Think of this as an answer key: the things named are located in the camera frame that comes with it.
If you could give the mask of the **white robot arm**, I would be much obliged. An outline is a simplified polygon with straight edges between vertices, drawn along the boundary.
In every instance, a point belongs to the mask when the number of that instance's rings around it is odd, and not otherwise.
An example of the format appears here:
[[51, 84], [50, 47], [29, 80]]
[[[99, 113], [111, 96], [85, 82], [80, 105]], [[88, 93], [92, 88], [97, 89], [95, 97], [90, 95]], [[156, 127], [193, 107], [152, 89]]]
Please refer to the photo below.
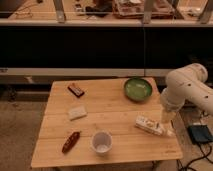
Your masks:
[[186, 100], [213, 115], [213, 88], [205, 84], [207, 78], [207, 69], [199, 63], [170, 71], [165, 77], [166, 87], [160, 95], [163, 106], [161, 122], [169, 123]]

